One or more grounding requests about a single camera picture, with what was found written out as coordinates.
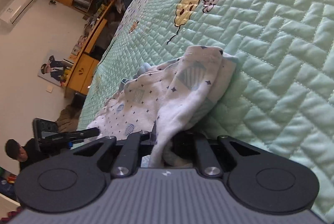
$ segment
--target photo of person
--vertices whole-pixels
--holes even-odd
[[[47,58],[44,59],[44,63],[40,68],[38,76],[56,85],[62,86],[64,83],[63,76],[66,69],[62,63],[64,57],[64,55],[56,51],[49,51]]]

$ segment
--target white logo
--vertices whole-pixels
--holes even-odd
[[[166,176],[166,177],[169,176],[169,175],[171,175],[171,174],[172,174],[172,173],[169,172],[168,170],[167,170],[166,172],[163,172],[163,173],[162,173],[162,175],[163,175],[163,176]]]

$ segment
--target person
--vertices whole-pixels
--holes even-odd
[[[62,61],[56,61],[54,56],[51,55],[49,61],[42,65],[41,72],[42,74],[49,73],[53,79],[61,82],[61,76],[64,75],[64,65]]]
[[[20,162],[20,172],[33,163],[48,158],[47,155],[36,149],[34,138],[30,139],[24,147],[21,147],[14,139],[9,139],[6,142],[5,151],[11,159]]]

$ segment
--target green quilt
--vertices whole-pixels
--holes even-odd
[[[192,44],[219,46],[238,68],[198,127],[309,167],[320,181],[313,210],[334,221],[334,0],[140,1],[96,71],[79,128],[144,62],[179,57]]]

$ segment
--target ribbed gray panel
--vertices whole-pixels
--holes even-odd
[[[133,177],[113,180],[104,195],[85,208],[58,215],[25,210],[10,224],[105,223],[321,224],[323,222],[310,211],[288,216],[253,212],[237,203],[221,181],[204,179],[195,169],[140,168]]]

